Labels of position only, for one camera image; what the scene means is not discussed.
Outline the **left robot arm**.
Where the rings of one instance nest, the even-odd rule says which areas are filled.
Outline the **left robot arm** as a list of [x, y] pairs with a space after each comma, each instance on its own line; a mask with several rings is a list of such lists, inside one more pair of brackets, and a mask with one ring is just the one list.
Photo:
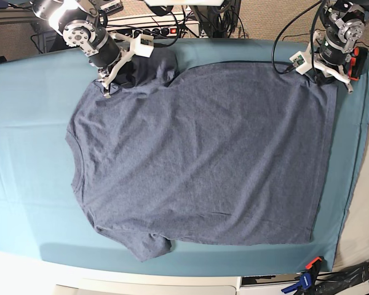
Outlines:
[[290, 60], [301, 75], [313, 73], [317, 85], [337, 80], [353, 92], [351, 82], [360, 79], [368, 57], [357, 44], [369, 22], [369, 1], [322, 1], [315, 20], [323, 31], [313, 23], [306, 50]]

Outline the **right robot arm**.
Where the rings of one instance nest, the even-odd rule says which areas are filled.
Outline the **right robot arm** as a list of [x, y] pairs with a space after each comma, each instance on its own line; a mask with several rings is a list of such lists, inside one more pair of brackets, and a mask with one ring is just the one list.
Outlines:
[[67, 46], [79, 47], [98, 69], [105, 97], [110, 97], [112, 84], [124, 89], [138, 84], [132, 39], [107, 31], [95, 1], [31, 1], [31, 5], [34, 14], [48, 21]]

